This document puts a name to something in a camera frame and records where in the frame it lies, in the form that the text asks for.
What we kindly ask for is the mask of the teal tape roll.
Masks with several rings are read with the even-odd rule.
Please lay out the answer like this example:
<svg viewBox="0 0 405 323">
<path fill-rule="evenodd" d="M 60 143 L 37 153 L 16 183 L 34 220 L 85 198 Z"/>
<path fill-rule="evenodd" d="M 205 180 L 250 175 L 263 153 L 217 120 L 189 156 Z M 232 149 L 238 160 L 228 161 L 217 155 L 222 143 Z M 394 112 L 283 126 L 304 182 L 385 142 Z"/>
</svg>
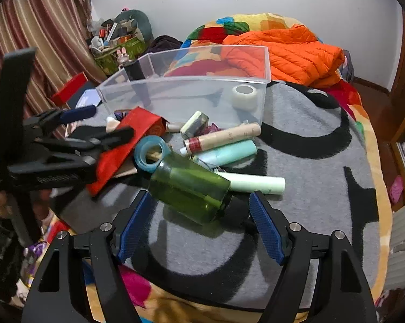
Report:
<svg viewBox="0 0 405 323">
<path fill-rule="evenodd" d="M 152 174 L 171 152 L 171 148 L 162 137 L 145 136 L 136 145 L 134 161 L 139 169 Z"/>
</svg>

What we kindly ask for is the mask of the red paper packet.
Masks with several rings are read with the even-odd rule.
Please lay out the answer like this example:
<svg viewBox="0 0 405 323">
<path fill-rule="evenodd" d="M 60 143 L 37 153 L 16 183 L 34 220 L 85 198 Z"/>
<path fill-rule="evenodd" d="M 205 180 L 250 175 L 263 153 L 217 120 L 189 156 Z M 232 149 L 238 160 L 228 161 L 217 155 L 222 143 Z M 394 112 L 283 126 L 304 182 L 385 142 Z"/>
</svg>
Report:
<svg viewBox="0 0 405 323">
<path fill-rule="evenodd" d="M 166 119 L 146 109 L 141 107 L 132 109 L 121 121 L 117 130 L 132 128 L 133 137 L 128 139 L 125 144 L 104 152 L 100 156 L 96 170 L 97 180 L 87 185 L 90 195 L 96 196 L 105 187 L 143 137 L 162 136 L 166 132 L 166 123 Z"/>
</svg>

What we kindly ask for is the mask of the green glass bottle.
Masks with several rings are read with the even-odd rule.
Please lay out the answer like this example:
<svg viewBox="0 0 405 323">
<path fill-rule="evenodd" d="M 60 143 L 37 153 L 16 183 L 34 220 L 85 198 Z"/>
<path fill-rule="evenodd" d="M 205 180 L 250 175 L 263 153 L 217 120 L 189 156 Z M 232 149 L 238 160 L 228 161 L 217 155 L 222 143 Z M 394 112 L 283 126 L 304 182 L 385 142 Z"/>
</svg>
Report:
<svg viewBox="0 0 405 323">
<path fill-rule="evenodd" d="M 229 186 L 224 177 L 171 152 L 153 172 L 148 191 L 176 212 L 204 225 L 213 222 L 222 210 Z"/>
</svg>

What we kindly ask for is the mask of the olive white small box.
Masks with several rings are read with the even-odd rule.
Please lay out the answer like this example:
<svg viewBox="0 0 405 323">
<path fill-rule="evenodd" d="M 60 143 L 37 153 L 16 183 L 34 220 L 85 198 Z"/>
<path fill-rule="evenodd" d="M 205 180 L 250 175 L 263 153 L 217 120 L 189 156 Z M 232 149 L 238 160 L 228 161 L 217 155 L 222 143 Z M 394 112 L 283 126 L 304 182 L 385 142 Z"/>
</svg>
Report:
<svg viewBox="0 0 405 323">
<path fill-rule="evenodd" d="M 183 139 L 191 139 L 208 126 L 209 117 L 201 111 L 196 111 L 181 127 L 180 135 Z"/>
</svg>

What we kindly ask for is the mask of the pale green cylinder tube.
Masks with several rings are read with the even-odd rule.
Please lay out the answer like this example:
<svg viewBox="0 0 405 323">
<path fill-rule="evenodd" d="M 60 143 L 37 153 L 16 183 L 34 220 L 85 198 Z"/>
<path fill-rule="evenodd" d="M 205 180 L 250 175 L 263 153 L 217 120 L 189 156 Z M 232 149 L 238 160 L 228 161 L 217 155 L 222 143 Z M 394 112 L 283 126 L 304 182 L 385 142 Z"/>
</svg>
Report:
<svg viewBox="0 0 405 323">
<path fill-rule="evenodd" d="M 261 191 L 269 195 L 281 195 L 286 188 L 286 180 L 283 177 L 257 176 L 251 174 L 236 174 L 216 172 L 217 175 L 230 182 L 230 189 L 236 192 Z"/>
</svg>

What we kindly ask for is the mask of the mint green tube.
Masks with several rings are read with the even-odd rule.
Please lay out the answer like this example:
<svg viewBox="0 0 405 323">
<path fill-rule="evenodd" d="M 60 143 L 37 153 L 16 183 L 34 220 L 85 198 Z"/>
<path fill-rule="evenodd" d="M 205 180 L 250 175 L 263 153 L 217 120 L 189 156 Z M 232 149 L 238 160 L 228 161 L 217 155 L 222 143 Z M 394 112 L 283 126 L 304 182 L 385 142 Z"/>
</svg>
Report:
<svg viewBox="0 0 405 323">
<path fill-rule="evenodd" d="M 256 153 L 256 144 L 248 139 L 198 153 L 191 159 L 202 166 L 217 167 L 236 163 Z"/>
</svg>

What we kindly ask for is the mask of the beige tube red band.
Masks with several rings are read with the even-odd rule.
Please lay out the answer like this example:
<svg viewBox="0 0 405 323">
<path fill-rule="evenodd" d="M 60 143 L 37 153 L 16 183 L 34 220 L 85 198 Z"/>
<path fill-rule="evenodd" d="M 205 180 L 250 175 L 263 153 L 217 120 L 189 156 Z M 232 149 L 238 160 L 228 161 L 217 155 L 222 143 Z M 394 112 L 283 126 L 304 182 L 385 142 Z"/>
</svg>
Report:
<svg viewBox="0 0 405 323">
<path fill-rule="evenodd" d="M 179 154 L 189 156 L 199 152 L 205 152 L 217 147 L 223 147 L 227 144 L 252 139 L 253 137 L 259 136 L 260 133 L 261 126 L 257 122 L 239 125 L 234 128 L 186 139 L 184 146 L 179 150 Z"/>
</svg>

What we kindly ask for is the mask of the white plastic drawer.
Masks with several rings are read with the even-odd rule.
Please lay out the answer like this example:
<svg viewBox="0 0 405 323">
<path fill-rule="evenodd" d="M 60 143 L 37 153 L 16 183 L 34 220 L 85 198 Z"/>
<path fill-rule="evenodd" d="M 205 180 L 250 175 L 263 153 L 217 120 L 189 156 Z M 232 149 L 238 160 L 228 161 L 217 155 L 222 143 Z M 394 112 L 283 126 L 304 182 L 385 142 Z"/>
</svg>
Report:
<svg viewBox="0 0 405 323">
<path fill-rule="evenodd" d="M 390 252 L 384 291 L 405 289 L 405 206 L 393 214 Z"/>
</svg>

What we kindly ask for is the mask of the colourful patchwork quilt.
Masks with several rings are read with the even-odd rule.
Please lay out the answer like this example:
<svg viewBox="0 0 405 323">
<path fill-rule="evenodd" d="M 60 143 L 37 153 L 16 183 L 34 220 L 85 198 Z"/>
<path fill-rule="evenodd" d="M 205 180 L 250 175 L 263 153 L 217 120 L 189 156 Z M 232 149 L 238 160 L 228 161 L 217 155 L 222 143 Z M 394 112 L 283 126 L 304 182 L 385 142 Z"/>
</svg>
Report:
<svg viewBox="0 0 405 323">
<path fill-rule="evenodd" d="M 271 84 L 275 82 L 299 85 L 297 83 L 281 80 L 273 80 Z M 379 212 L 380 259 L 378 263 L 378 275 L 376 282 L 374 284 L 369 284 L 372 296 L 374 298 L 379 298 L 383 292 L 388 268 L 392 216 L 388 194 L 383 181 L 383 173 L 381 171 L 381 162 L 375 132 L 370 123 L 368 114 L 364 110 L 358 91 L 353 85 L 342 79 L 342 77 L 340 77 L 340 82 L 324 89 L 317 89 L 308 86 L 304 87 L 320 90 L 335 98 L 338 104 L 340 104 L 340 106 L 345 109 L 351 118 L 361 127 L 367 159 L 370 165 L 373 182 L 375 184 Z M 228 167 L 237 164 L 239 163 L 229 164 L 225 166 L 224 169 L 226 172 L 231 173 L 228 171 Z M 196 303 L 169 293 L 161 287 L 152 284 L 126 264 L 123 267 L 123 272 L 123 278 L 127 285 L 131 300 L 136 305 L 137 312 L 140 314 L 141 319 L 144 322 L 255 322 L 261 316 L 263 311 L 263 309 L 260 311 L 250 311 L 242 308 L 234 309 L 230 307 Z"/>
</svg>

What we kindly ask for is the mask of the black cylinder speaker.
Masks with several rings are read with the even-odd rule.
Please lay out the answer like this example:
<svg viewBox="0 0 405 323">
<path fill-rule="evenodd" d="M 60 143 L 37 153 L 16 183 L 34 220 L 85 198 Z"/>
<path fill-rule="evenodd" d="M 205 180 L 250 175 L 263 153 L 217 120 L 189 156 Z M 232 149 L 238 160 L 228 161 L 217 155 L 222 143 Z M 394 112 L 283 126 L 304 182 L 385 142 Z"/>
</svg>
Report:
<svg viewBox="0 0 405 323">
<path fill-rule="evenodd" d="M 148 87 L 145 83 L 141 82 L 135 85 L 136 81 L 144 80 L 145 76 L 141 69 L 139 60 L 128 61 L 124 64 L 124 69 L 127 73 L 128 79 L 133 84 L 133 89 L 144 107 L 151 105 L 151 100 L 148 94 Z"/>
</svg>

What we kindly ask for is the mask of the green cluttered basket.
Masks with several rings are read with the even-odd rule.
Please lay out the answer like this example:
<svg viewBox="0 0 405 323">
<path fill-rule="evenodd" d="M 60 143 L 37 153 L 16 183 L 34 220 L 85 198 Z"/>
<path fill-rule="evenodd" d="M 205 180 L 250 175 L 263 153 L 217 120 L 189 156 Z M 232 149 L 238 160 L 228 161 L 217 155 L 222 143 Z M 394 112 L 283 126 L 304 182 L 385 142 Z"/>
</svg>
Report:
<svg viewBox="0 0 405 323">
<path fill-rule="evenodd" d="M 87 22 L 93 37 L 87 40 L 95 63 L 106 76 L 119 70 L 116 50 L 125 47 L 130 61 L 136 60 L 153 41 L 148 16 L 138 9 L 124 8 L 113 19 Z"/>
</svg>

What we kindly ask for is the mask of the pink slipper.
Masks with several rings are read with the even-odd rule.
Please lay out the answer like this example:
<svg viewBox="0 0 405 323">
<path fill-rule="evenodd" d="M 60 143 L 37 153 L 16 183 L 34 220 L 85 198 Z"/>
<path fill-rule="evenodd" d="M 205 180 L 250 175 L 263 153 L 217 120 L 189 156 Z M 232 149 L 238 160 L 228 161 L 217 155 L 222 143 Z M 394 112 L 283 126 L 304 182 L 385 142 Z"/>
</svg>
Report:
<svg viewBox="0 0 405 323">
<path fill-rule="evenodd" d="M 403 190 L 404 190 L 403 180 L 402 177 L 398 175 L 395 177 L 391 187 L 389 188 L 389 198 L 393 205 L 399 202 Z"/>
</svg>

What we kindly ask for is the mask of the dark purple cloth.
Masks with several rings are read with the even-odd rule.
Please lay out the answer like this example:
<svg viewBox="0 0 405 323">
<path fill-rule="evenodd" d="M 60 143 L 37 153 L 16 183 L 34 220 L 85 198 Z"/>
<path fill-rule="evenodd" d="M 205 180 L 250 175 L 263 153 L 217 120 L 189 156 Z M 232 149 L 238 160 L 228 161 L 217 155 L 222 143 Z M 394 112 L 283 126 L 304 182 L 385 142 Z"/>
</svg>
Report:
<svg viewBox="0 0 405 323">
<path fill-rule="evenodd" d="M 148 46 L 145 53 L 155 53 L 155 52 L 162 52 L 167 50 L 176 50 L 181 47 L 183 42 L 179 41 L 178 39 L 168 36 L 168 35 L 161 35 L 155 38 L 151 44 Z"/>
</svg>

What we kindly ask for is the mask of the grey black blanket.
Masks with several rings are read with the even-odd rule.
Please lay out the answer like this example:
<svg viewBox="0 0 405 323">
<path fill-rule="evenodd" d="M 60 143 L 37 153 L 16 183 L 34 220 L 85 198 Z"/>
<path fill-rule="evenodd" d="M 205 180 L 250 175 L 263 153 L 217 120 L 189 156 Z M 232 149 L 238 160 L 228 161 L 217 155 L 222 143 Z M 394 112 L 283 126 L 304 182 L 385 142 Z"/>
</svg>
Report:
<svg viewBox="0 0 405 323">
<path fill-rule="evenodd" d="M 257 154 L 228 171 L 283 177 L 270 204 L 311 232 L 343 231 L 374 284 L 379 212 L 360 125 L 329 94 L 275 82 L 256 143 Z M 267 305 L 281 271 L 254 231 L 200 226 L 162 203 L 126 265 L 179 297 L 250 311 Z"/>
</svg>

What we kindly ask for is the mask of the white tape roll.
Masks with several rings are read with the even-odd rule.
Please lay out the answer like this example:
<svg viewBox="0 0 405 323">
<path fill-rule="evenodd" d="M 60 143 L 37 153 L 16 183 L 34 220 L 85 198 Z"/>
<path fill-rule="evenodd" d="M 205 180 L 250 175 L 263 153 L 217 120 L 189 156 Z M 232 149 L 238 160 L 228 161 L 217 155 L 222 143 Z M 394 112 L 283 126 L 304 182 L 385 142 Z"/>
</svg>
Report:
<svg viewBox="0 0 405 323">
<path fill-rule="evenodd" d="M 231 91 L 231 103 L 235 109 L 253 112 L 258 105 L 257 89 L 247 84 L 234 86 Z"/>
</svg>

